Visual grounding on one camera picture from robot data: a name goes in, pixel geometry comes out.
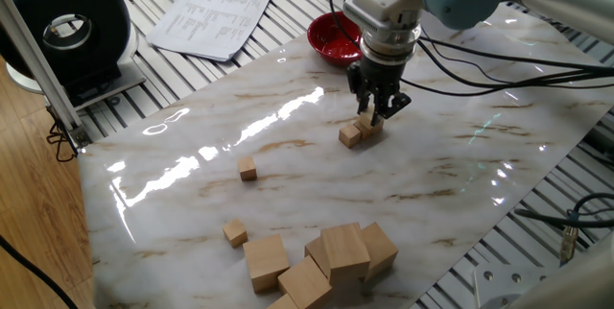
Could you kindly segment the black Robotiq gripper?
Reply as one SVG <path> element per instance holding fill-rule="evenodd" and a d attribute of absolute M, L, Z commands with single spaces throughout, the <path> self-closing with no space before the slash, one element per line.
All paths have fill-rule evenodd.
<path fill-rule="evenodd" d="M 381 119 L 389 119 L 412 102 L 407 94 L 400 91 L 400 79 L 405 68 L 405 63 L 388 65 L 367 57 L 347 66 L 346 77 L 349 89 L 358 102 L 358 114 L 367 109 L 373 94 L 372 126 L 379 124 Z"/>

